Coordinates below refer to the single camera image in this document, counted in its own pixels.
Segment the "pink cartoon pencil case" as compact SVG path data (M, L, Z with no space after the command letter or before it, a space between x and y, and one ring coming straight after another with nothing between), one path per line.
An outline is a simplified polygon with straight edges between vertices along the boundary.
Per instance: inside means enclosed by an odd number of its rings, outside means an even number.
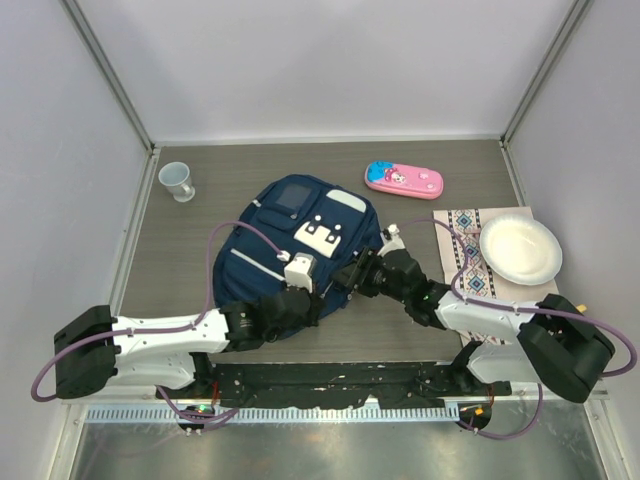
M444 180L439 172L389 161L370 163L364 181L372 190L424 200L436 199L444 190Z

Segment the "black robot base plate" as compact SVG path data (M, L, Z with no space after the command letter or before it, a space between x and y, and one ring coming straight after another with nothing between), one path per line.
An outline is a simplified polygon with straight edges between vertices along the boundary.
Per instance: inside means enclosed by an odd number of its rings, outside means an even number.
M217 364L196 373L173 400L217 399L227 408L342 410L371 397L383 409L438 407L446 398L509 396L511 384L482 383L434 362Z

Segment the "navy blue student backpack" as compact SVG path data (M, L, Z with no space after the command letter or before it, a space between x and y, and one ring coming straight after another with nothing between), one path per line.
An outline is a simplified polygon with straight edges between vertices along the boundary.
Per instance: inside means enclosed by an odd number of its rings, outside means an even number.
M241 222L263 233L279 249L314 257L314 290L322 295L325 318L349 302L349 292L331 275L364 248L382 247L381 227L365 197L311 175L292 174L269 184L242 212ZM257 234L237 227L213 265L213 298L223 307L281 290L285 264Z

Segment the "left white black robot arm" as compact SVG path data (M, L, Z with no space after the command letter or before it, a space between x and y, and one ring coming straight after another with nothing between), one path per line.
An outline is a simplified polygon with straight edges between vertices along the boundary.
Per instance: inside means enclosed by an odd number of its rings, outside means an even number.
M109 306L94 306L54 336L55 394L78 399L107 386L159 385L200 399L213 375L195 355L256 350L317 325L324 306L320 295L297 287L178 317L115 317Z

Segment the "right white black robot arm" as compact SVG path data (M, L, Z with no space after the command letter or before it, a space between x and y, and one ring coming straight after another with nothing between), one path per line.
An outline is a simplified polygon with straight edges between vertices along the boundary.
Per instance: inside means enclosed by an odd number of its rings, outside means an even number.
M498 345L480 343L459 355L464 362L452 369L451 380L465 395L494 382L536 382L582 403L615 353L612 342L562 296L547 295L544 312L536 304L513 307L457 295L451 286L429 279L405 249L383 256L364 250L332 279L348 291L398 301L422 326L500 339Z

